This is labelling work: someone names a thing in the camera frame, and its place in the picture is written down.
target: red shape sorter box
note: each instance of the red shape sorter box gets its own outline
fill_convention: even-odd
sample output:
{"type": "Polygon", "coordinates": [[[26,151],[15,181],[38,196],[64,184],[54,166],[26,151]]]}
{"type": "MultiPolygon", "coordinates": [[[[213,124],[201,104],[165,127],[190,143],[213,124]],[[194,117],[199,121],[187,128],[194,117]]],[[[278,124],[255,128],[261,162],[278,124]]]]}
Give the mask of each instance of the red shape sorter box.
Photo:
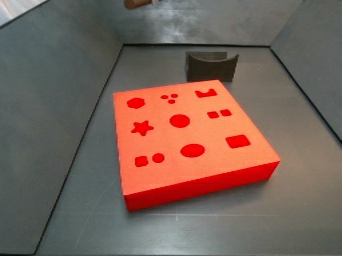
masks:
{"type": "Polygon", "coordinates": [[[218,80],[118,92],[114,105],[128,211],[270,178],[279,156],[218,80]]]}

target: gray floor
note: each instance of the gray floor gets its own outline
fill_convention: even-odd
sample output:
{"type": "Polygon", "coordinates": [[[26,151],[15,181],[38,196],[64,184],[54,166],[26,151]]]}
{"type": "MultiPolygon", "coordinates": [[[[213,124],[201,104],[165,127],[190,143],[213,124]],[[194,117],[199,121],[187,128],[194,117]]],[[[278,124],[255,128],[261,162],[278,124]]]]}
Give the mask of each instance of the gray floor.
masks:
{"type": "Polygon", "coordinates": [[[39,254],[341,254],[341,143],[267,48],[126,46],[39,254]],[[114,92],[186,82],[186,51],[239,53],[227,88],[278,151],[269,182],[127,213],[114,92]]]}

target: square hole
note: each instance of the square hole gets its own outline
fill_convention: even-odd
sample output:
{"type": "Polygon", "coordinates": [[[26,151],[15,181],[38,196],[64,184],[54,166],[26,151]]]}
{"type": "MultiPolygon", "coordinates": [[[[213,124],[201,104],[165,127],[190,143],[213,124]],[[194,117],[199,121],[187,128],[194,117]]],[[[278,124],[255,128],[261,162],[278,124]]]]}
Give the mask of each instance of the square hole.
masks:
{"type": "Polygon", "coordinates": [[[226,138],[226,141],[231,148],[241,148],[250,146],[251,143],[245,135],[237,135],[226,138]]]}

